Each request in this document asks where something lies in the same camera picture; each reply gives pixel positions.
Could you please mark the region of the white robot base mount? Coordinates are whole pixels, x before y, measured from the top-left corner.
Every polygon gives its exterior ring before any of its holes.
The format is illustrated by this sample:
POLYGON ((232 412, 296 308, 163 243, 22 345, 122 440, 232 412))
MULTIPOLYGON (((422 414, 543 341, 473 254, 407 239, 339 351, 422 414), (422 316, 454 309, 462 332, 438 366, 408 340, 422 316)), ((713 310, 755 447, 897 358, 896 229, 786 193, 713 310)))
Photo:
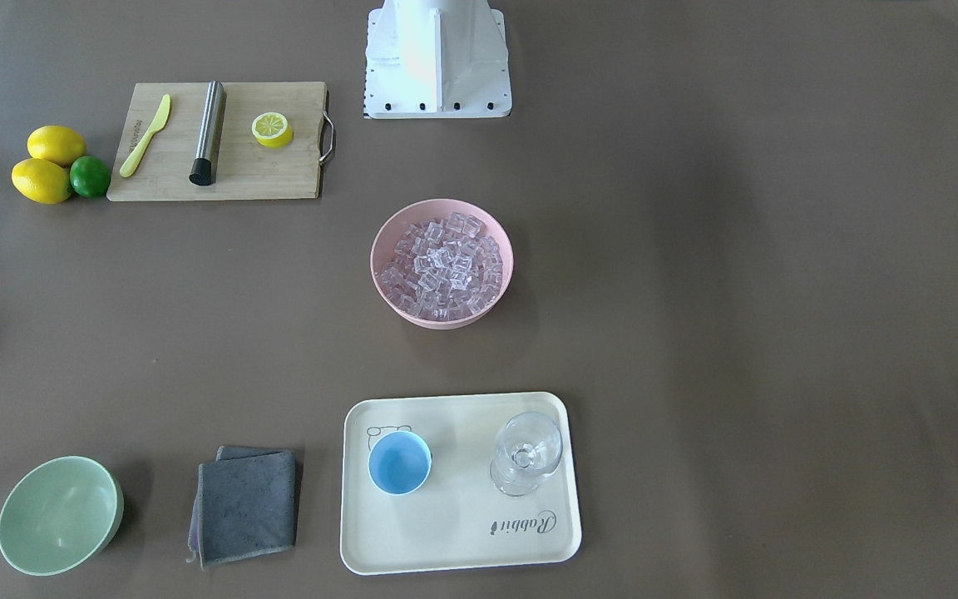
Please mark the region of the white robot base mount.
POLYGON ((385 1, 368 13, 363 115, 511 114, 505 15, 486 1, 385 1))

